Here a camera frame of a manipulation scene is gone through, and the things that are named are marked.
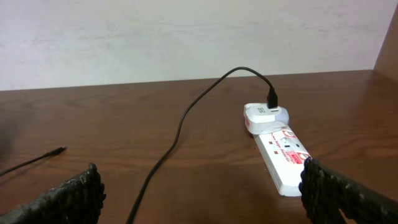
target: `brown wooden panel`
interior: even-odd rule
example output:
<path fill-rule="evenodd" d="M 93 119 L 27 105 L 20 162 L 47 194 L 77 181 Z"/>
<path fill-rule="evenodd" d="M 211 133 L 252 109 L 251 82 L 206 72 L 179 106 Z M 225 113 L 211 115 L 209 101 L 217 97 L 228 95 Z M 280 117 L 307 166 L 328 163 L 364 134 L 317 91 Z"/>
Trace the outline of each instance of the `brown wooden panel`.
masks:
<path fill-rule="evenodd" d="M 377 58 L 374 70 L 398 79 L 398 6 Z"/>
<path fill-rule="evenodd" d="M 372 71 L 269 79 L 313 157 L 398 199 L 397 82 Z M 185 108 L 214 81 L 0 92 L 0 169 L 69 147 L 0 177 L 0 213 L 94 162 L 108 194 L 99 223 L 124 223 Z M 244 127 L 243 105 L 264 102 L 267 89 L 258 77 L 227 78 L 195 105 L 136 223 L 309 223 L 299 198 L 278 195 Z"/>

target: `wall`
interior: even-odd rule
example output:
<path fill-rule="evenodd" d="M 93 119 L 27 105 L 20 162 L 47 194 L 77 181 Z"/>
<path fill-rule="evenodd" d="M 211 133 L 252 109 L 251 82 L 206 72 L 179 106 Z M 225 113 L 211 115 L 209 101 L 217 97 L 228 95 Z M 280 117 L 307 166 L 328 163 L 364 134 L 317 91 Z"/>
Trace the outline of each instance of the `wall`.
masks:
<path fill-rule="evenodd" d="M 398 6 L 391 20 L 390 28 L 384 39 L 374 70 L 388 77 L 398 79 Z"/>
<path fill-rule="evenodd" d="M 0 90 L 372 69 L 397 1 L 0 0 Z"/>

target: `table top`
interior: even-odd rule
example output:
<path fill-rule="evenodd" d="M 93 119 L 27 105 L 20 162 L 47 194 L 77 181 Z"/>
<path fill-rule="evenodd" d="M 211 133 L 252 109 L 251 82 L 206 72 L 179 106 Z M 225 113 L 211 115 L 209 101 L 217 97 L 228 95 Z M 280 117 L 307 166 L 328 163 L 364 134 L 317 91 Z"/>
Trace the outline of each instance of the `table top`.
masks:
<path fill-rule="evenodd" d="M 270 76 L 290 127 L 329 168 L 398 200 L 398 82 L 370 70 Z M 97 165 L 99 223 L 124 223 L 149 172 L 174 140 L 186 107 L 215 80 L 0 92 L 0 170 L 59 146 L 59 156 L 0 178 L 0 213 Z M 281 197 L 243 105 L 265 102 L 258 77 L 227 78 L 199 101 L 153 176 L 135 223 L 309 223 L 298 197 Z"/>

